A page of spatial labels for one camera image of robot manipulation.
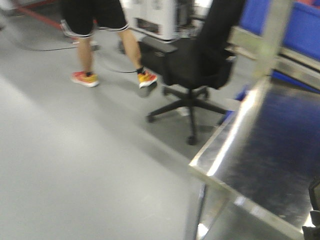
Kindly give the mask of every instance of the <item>black cable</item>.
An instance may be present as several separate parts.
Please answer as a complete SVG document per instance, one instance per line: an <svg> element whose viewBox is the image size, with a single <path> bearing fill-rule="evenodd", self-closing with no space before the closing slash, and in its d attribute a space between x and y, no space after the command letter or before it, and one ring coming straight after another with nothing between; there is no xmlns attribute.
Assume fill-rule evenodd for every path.
<svg viewBox="0 0 320 240"><path fill-rule="evenodd" d="M97 52L97 56L99 56L102 59L102 61L98 61L98 63L100 63L102 67L104 67L105 69L107 69L107 70L109 70L111 72L120 73L120 74L132 74L132 73L136 73L137 72L137 71L119 71L119 70L115 70L115 69L113 69L111 67L106 66L105 64L102 64L102 62L104 61L104 58L103 58L103 56L101 55L100 52Z"/></svg>
<svg viewBox="0 0 320 240"><path fill-rule="evenodd" d="M17 48L22 49L22 50L26 50L26 51L32 51L32 52L53 52L53 51L59 51L59 50L66 50L66 49L75 49L76 47L62 47L62 48L54 48L54 49L35 49L29 46L25 46L23 45L21 42L19 42L18 40L16 40L16 38L13 36L13 34L11 34L9 31L7 31L6 29L3 30L4 37L13 45L15 45Z"/></svg>
<svg viewBox="0 0 320 240"><path fill-rule="evenodd" d="M62 48L54 48L54 49L35 49L29 46L25 46L24 44L22 44L21 42L19 42L18 40L16 40L16 38L13 36L13 34L11 34L10 32L8 32L7 30L4 30L3 32L5 32L6 34L10 35L10 37L6 36L6 34L4 34L4 37L10 42L12 43L14 46L16 46L19 49L25 50L25 51L32 51L32 52L53 52L53 51L59 51L59 50L67 50L67 49L76 49L76 46L73 47L62 47ZM97 51L97 55L103 60L103 57L101 55L101 53L99 53ZM111 72L115 72L115 73L120 73L120 74L132 74L132 73L136 73L137 71L119 71L119 70L115 70L111 67L106 66L105 64L102 64L102 61L99 61L99 63L107 70L111 71Z"/></svg>

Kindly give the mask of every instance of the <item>white machine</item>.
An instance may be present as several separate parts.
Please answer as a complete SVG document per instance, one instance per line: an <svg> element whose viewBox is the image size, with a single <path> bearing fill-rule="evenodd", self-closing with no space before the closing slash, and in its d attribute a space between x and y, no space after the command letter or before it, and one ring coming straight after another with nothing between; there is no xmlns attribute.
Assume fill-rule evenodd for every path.
<svg viewBox="0 0 320 240"><path fill-rule="evenodd" d="M188 17L186 6L177 0L131 0L124 9L132 29L164 41L177 38L178 24Z"/></svg>

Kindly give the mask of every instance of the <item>chair backrest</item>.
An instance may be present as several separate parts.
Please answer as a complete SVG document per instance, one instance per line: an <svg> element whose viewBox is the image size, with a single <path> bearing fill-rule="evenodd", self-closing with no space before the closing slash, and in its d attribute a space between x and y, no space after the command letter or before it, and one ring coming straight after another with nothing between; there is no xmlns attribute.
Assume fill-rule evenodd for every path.
<svg viewBox="0 0 320 240"><path fill-rule="evenodd" d="M208 76L219 73L221 68L230 69L230 62L226 62L226 59L231 54L225 48L231 28L240 20L245 2L246 0L213 0L194 45L204 81ZM217 89L225 82L220 78L203 84Z"/></svg>

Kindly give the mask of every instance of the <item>red floor line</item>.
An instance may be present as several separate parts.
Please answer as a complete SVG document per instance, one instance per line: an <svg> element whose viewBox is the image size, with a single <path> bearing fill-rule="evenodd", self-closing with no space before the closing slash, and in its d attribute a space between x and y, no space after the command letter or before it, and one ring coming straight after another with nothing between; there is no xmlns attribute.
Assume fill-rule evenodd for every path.
<svg viewBox="0 0 320 240"><path fill-rule="evenodd" d="M28 14L29 16L34 17L34 18L44 22L45 24L48 24L56 29L61 30L60 23L57 23L56 21L53 21L53 20L51 20L41 14L35 13L34 11L31 11L31 10L26 9L24 7L18 7L17 10L21 13Z"/></svg>

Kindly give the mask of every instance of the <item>person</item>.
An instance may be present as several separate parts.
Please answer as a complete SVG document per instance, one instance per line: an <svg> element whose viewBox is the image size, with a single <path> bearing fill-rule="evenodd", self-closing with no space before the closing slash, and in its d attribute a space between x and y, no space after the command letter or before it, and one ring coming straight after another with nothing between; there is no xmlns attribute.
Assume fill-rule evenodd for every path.
<svg viewBox="0 0 320 240"><path fill-rule="evenodd" d="M139 44L129 29L119 0L61 0L61 28L64 34L78 40L77 54L82 71L71 75L73 82L86 87L99 84L93 70L91 48L94 20L100 29L116 32L122 40L124 51L133 63L139 87L147 87L157 81L157 76L145 70L141 64Z"/></svg>

